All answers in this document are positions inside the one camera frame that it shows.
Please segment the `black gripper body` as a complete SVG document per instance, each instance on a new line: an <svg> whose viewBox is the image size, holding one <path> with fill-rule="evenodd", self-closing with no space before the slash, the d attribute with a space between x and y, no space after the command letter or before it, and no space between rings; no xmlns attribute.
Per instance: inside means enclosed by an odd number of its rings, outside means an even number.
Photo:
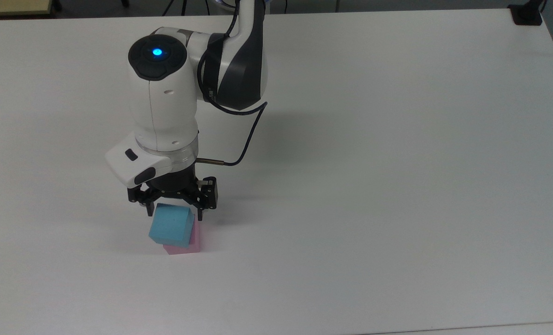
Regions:
<svg viewBox="0 0 553 335"><path fill-rule="evenodd" d="M195 165L178 172L156 176L133 188L127 188L128 200L144 206L147 201L158 199L181 199L187 204L205 210L216 209L218 204L218 184L214 176L202 180L196 176Z"/></svg>

